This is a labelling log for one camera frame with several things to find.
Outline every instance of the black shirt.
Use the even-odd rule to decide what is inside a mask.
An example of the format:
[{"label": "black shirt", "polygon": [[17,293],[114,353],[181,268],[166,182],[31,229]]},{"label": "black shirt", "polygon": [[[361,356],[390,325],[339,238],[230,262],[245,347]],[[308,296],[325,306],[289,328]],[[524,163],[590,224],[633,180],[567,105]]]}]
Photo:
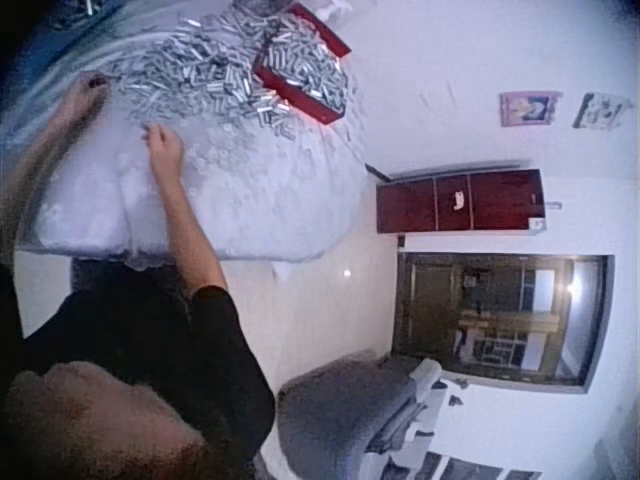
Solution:
[{"label": "black shirt", "polygon": [[43,374],[55,363],[88,361],[126,383],[149,385],[208,441],[223,432],[247,462],[271,430],[273,394],[226,291],[198,290],[185,314],[149,276],[131,271],[71,294],[23,340],[13,281],[3,265],[0,288],[3,406],[18,372]]}]

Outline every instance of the light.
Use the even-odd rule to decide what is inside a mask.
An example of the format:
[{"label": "light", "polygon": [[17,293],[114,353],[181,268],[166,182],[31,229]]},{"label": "light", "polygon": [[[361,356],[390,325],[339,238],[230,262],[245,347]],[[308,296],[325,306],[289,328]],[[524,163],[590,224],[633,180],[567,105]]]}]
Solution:
[{"label": "light", "polygon": [[573,277],[573,282],[571,282],[566,287],[567,292],[571,294],[571,298],[575,301],[580,300],[580,296],[582,295],[582,279],[579,275],[575,275]]}]

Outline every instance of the black sleeve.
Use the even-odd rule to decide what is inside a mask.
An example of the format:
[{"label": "black sleeve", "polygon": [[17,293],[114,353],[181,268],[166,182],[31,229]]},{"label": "black sleeve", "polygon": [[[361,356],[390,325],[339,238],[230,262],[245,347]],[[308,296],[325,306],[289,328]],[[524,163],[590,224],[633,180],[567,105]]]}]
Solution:
[{"label": "black sleeve", "polygon": [[218,287],[198,290],[191,302],[191,326],[206,358],[211,394],[233,433],[255,454],[273,426],[275,400],[242,333],[231,296]]},{"label": "black sleeve", "polygon": [[0,400],[22,366],[22,323],[13,275],[0,264]]}]

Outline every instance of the cabinet handle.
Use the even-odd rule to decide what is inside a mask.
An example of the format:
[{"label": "cabinet handle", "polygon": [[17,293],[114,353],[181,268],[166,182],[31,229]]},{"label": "cabinet handle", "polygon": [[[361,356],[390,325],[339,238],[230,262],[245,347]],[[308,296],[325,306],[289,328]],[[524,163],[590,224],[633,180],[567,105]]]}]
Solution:
[{"label": "cabinet handle", "polygon": [[456,204],[453,206],[453,210],[457,212],[464,208],[464,192],[456,192]]}]

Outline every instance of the picture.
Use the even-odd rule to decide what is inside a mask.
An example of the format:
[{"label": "picture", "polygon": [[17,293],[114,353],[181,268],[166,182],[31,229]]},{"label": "picture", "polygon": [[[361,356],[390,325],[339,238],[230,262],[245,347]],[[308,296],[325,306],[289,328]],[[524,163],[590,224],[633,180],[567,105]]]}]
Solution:
[{"label": "picture", "polygon": [[560,92],[508,92],[500,95],[502,126],[549,125]]},{"label": "picture", "polygon": [[576,121],[573,122],[573,128],[611,130],[620,125],[620,117],[631,107],[633,104],[625,97],[587,93],[582,100]]}]

